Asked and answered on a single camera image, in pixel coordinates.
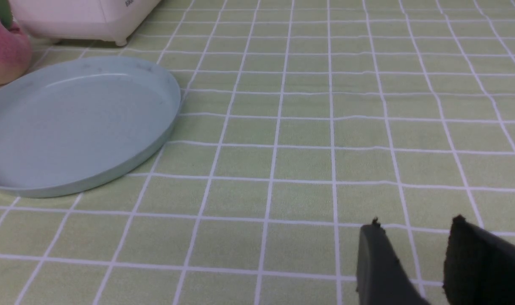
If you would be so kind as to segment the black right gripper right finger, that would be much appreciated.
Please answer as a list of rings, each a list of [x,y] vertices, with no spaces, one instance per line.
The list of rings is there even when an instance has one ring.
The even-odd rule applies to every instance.
[[[515,245],[456,216],[443,276],[451,305],[515,305]]]

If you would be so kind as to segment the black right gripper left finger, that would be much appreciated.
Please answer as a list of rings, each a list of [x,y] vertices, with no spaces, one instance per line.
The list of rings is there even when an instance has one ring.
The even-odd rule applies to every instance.
[[[427,305],[413,286],[378,218],[360,227],[356,267],[360,305]]]

